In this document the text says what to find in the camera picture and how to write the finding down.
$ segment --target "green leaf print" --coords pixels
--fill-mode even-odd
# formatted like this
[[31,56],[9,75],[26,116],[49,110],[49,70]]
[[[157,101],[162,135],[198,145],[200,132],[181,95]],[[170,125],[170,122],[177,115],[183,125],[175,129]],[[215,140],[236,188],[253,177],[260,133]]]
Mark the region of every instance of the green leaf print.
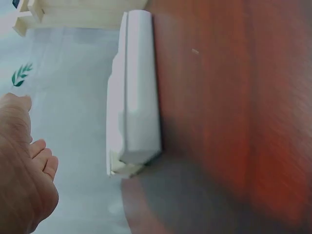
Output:
[[15,86],[15,87],[20,87],[20,86],[24,83],[24,81],[25,81],[25,80],[22,80],[22,81],[20,81],[19,83],[15,84],[14,86]]
[[22,65],[22,66],[20,67],[20,69],[19,69],[18,77],[20,77],[20,74],[21,74],[22,70],[23,70],[23,65]]
[[28,66],[28,64],[26,64],[26,66],[24,66],[24,68],[22,70],[23,73],[27,71],[27,66]]
[[12,76],[12,83],[13,83],[13,85],[15,84],[15,75],[16,75],[16,72],[14,72],[14,74]]
[[26,65],[26,71],[29,72],[31,71],[33,68],[32,68],[33,64],[30,63],[29,65]]

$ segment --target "skin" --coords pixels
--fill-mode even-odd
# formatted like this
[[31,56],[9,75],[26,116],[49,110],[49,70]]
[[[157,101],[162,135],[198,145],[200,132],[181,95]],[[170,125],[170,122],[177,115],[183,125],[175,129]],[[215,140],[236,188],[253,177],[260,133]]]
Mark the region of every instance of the skin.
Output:
[[29,234],[59,201],[58,158],[43,139],[32,144],[31,99],[0,98],[0,234]]

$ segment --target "wooden surface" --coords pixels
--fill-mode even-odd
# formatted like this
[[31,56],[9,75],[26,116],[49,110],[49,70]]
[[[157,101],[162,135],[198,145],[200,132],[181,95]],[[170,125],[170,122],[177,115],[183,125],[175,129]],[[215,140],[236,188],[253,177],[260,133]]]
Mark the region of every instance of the wooden surface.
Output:
[[[165,149],[160,162],[167,165],[167,157],[179,162],[185,156],[233,202],[218,200],[221,211],[215,207],[210,213],[209,193],[227,195],[208,182],[197,184],[192,173],[183,176],[187,169],[171,178],[179,186],[174,182],[149,186],[148,181],[169,178],[151,166],[146,174],[123,182],[125,210],[140,202],[127,193],[127,185],[135,183],[142,191],[138,196],[150,201],[138,209],[154,214],[171,233],[192,233],[188,226],[208,233],[209,220],[216,226],[209,233],[240,233],[237,226],[253,221],[245,212],[270,220],[260,221],[256,233],[270,233],[267,226],[274,230],[283,225],[296,233],[308,230],[312,227],[311,1],[151,0],[147,10],[155,16]],[[200,192],[189,192],[190,188],[208,195],[199,197]],[[237,214],[240,203],[246,209]],[[137,213],[126,212],[133,233],[143,234],[136,232],[136,225],[155,222]],[[220,225],[229,230],[218,232]]]
[[13,13],[14,21],[11,24],[20,36],[25,36],[25,28],[118,30],[123,13],[141,10],[146,2],[147,0],[21,0],[17,11]]

